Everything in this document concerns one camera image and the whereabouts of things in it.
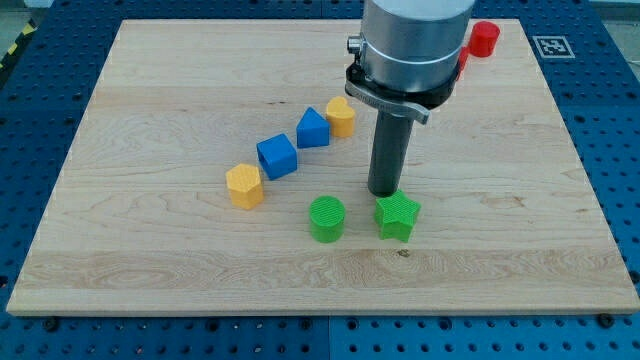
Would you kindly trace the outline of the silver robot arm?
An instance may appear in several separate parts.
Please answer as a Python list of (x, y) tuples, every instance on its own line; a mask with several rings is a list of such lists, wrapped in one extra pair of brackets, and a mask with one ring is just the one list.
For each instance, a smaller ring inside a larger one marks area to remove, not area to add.
[(474, 0), (368, 0), (347, 40), (345, 92), (424, 124), (451, 95)]

